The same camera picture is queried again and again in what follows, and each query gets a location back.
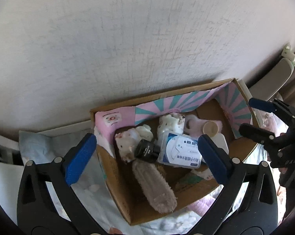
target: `pink and teal striped paper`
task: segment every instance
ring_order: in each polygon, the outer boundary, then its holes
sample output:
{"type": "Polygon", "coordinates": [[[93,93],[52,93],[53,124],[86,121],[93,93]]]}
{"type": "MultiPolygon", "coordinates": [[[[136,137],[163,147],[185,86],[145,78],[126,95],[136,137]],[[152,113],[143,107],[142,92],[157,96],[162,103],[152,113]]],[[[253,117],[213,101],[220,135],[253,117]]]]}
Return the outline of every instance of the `pink and teal striped paper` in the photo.
{"type": "Polygon", "coordinates": [[[195,91],[166,97],[135,107],[122,107],[97,112],[95,114],[95,135],[98,144],[114,156],[113,140],[115,130],[125,126],[137,126],[146,120],[171,112],[190,112],[211,99],[216,99],[220,104],[231,125],[235,138],[241,137],[238,131],[239,126],[242,123],[250,123],[252,115],[235,83],[228,82],[206,91],[195,91]],[[115,119],[113,123],[106,122],[108,116],[109,119],[115,119]]]}

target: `white packaging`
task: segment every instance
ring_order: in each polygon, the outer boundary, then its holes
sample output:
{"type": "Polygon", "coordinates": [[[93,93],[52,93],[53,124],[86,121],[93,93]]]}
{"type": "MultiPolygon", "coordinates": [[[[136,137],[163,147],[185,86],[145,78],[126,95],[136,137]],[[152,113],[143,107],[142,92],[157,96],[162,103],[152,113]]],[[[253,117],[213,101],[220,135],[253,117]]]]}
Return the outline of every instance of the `white packaging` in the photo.
{"type": "Polygon", "coordinates": [[[166,131],[160,148],[157,161],[161,164],[189,169],[200,167],[202,155],[198,151],[198,141],[188,135],[166,131]]]}

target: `blue gripper pad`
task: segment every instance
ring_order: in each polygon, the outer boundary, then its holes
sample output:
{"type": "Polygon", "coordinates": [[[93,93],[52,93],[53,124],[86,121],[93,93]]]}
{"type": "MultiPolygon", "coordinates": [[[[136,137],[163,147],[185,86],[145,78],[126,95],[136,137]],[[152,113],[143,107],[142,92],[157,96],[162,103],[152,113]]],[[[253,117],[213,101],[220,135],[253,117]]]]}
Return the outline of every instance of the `blue gripper pad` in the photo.
{"type": "Polygon", "coordinates": [[[198,150],[218,184],[226,185],[233,166],[227,153],[216,146],[209,136],[203,134],[198,139],[198,150]]]}
{"type": "Polygon", "coordinates": [[[65,181],[70,186],[79,180],[85,166],[96,149],[96,137],[87,133],[76,147],[71,148],[64,157],[65,181]]]}
{"type": "Polygon", "coordinates": [[[249,106],[258,110],[263,110],[268,113],[276,111],[276,107],[272,102],[260,100],[256,98],[249,99],[249,106]]]}

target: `small round container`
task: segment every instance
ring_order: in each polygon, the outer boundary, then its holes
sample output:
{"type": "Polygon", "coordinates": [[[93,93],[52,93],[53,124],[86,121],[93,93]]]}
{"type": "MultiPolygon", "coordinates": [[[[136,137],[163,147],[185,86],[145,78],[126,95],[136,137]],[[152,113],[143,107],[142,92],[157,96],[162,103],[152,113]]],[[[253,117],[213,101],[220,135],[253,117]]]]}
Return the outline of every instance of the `small round container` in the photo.
{"type": "Polygon", "coordinates": [[[155,163],[161,152],[161,148],[154,143],[142,139],[134,151],[134,157],[148,163],[155,163]]]}
{"type": "Polygon", "coordinates": [[[202,131],[203,134],[214,137],[218,133],[218,125],[213,121],[208,121],[203,125],[202,131]]]}

